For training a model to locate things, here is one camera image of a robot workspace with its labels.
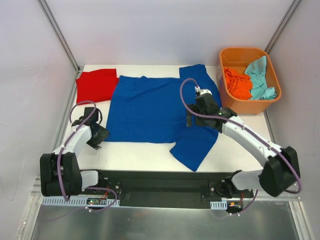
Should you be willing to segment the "blue t shirt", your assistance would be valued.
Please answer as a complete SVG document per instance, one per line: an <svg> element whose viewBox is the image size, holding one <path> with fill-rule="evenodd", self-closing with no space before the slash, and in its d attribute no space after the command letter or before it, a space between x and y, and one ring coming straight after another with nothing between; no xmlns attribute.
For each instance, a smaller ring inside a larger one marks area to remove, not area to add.
<svg viewBox="0 0 320 240"><path fill-rule="evenodd" d="M210 127L187 127L186 104L195 104L195 79L211 91L220 107L218 88L203 64L181 67L179 77L150 78L121 75L108 111L107 142L174 143L170 153L195 172L218 139Z"/></svg>

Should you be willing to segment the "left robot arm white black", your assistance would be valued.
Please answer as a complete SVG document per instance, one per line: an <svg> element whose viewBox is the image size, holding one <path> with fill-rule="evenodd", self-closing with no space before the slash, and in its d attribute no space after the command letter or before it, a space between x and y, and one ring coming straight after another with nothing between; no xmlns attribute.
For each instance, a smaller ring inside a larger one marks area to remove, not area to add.
<svg viewBox="0 0 320 240"><path fill-rule="evenodd" d="M106 183L99 178L97 170L80 170L78 157L85 146L94 150L109 136L100 125L102 113L96 107L85 107L83 116L71 124L64 142L52 153L40 157L40 186L45 197L77 196L87 187L94 194L105 191Z"/></svg>

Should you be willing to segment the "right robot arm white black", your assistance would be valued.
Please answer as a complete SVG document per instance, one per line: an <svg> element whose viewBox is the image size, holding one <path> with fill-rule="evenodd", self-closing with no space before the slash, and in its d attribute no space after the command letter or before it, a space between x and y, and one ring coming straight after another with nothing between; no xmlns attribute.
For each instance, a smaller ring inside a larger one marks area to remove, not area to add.
<svg viewBox="0 0 320 240"><path fill-rule="evenodd" d="M222 189L227 197L243 190L262 189L272 197L282 192L302 190L298 155L294 148L283 148L247 126L230 108L219 108L208 89L195 87L195 103L185 105L187 126L210 127L240 144L261 165L261 170L237 170L226 178Z"/></svg>

